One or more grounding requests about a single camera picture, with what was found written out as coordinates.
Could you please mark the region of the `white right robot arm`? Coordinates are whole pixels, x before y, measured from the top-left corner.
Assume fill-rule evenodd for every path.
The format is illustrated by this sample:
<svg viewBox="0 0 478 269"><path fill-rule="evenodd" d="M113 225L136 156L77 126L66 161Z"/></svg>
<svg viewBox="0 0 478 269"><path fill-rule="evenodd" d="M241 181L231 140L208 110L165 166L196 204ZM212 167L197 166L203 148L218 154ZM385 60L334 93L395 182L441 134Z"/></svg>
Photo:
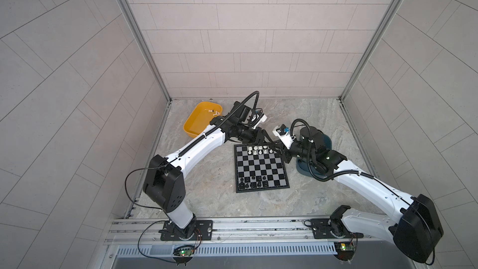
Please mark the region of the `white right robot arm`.
<svg viewBox="0 0 478 269"><path fill-rule="evenodd" d="M350 233L363 233L386 240L414 262L433 265L436 246L444 235L434 202L426 195L412 196L382 182L360 169L343 154L332 150L322 131L303 119L299 136L293 127L285 125L273 129L280 139L285 159L297 158L309 175L319 181L336 181L359 193L376 205L383 215L360 212L341 206L330 221Z"/></svg>

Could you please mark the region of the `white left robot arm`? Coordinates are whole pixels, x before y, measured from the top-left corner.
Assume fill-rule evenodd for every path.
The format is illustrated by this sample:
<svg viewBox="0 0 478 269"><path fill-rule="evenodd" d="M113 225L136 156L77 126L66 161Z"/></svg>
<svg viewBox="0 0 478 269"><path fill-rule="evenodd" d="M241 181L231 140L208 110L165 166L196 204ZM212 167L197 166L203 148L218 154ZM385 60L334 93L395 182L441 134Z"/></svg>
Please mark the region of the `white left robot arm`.
<svg viewBox="0 0 478 269"><path fill-rule="evenodd" d="M162 157L156 155L149 163L143 192L167 215L173 231L188 239L195 232L195 214L184 202L185 178L215 148L230 138L244 144L259 144L266 132L259 127L267 116L260 108L252 109L245 102L235 102L231 112L216 116L188 144Z"/></svg>

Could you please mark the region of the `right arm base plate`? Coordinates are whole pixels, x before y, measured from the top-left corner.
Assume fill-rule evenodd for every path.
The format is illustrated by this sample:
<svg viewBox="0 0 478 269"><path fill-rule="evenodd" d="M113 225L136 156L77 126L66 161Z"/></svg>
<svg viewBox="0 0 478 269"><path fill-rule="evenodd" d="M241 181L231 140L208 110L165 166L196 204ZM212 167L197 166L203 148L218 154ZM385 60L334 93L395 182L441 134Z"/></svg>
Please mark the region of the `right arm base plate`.
<svg viewBox="0 0 478 269"><path fill-rule="evenodd" d="M312 230L314 239L349 239L352 234L339 219L310 219L305 224Z"/></svg>

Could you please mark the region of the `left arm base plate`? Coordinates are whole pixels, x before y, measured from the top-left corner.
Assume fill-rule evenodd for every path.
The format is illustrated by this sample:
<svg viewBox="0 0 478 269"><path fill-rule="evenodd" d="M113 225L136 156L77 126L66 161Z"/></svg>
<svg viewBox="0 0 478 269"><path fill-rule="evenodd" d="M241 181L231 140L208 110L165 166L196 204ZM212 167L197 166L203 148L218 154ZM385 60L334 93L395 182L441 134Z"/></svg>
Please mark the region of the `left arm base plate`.
<svg viewBox="0 0 478 269"><path fill-rule="evenodd" d="M188 226L181 229L175 223L167 222L160 230L161 241L211 240L213 223L212 220L193 218Z"/></svg>

